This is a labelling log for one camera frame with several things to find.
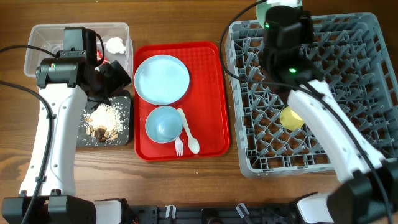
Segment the red snack wrapper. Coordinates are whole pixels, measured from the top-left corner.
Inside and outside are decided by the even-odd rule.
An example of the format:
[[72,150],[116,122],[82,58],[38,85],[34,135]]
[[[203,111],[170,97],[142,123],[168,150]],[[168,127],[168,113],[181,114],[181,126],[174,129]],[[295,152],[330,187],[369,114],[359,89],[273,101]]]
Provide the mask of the red snack wrapper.
[[97,54],[97,61],[101,60],[102,58],[104,58],[103,63],[108,63],[108,59],[106,57],[103,56],[102,50],[97,49],[96,50],[96,54]]

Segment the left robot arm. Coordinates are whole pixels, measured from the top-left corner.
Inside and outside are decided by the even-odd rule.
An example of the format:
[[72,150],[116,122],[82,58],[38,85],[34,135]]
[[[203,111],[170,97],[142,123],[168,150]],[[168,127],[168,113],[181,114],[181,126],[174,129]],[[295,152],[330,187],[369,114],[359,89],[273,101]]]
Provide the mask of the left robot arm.
[[46,58],[36,71],[40,114],[30,167],[18,197],[5,198],[8,223],[128,223],[125,199],[76,197],[74,163],[80,120],[90,96],[107,98],[131,83],[119,62]]

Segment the white napkin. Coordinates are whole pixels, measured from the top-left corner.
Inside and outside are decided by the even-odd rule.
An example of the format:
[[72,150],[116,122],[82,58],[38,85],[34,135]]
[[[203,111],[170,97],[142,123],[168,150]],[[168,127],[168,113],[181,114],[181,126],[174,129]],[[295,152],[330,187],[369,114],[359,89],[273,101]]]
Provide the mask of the white napkin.
[[126,46],[120,37],[110,38],[106,43],[106,49],[111,54],[124,54],[126,52]]

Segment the small light blue bowl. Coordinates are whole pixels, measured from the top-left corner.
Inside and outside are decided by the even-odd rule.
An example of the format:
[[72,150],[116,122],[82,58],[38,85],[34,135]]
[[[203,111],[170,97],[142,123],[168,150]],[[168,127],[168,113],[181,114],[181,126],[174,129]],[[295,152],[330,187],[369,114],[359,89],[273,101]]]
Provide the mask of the small light blue bowl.
[[146,119],[145,131],[149,139],[158,144],[176,140],[183,129],[180,113],[171,106],[160,106]]

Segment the mint green bowl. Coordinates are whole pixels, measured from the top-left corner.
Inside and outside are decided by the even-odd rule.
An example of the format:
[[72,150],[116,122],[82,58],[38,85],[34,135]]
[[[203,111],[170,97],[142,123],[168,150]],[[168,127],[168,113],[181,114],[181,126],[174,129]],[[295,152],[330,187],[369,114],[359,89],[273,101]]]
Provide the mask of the mint green bowl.
[[301,5],[302,0],[267,0],[256,6],[256,17],[259,21],[265,19],[266,12],[274,6],[299,7]]

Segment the yellow plastic cup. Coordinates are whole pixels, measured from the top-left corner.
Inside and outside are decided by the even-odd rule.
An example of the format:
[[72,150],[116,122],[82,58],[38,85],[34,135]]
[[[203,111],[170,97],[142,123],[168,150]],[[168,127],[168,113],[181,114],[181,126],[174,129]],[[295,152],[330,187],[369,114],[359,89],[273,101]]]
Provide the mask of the yellow plastic cup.
[[304,120],[289,106],[280,112],[279,120],[281,125],[290,131],[295,131],[305,124]]

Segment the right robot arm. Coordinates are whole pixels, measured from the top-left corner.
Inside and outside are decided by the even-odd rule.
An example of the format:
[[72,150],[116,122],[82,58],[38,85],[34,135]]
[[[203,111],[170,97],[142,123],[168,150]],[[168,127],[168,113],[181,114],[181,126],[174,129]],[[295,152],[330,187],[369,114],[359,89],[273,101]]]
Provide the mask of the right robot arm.
[[305,223],[370,223],[397,210],[397,162],[365,140],[334,99],[322,72],[300,53],[313,42],[313,22],[301,5],[270,4],[261,65],[287,104],[310,128],[332,163],[340,187],[301,198]]

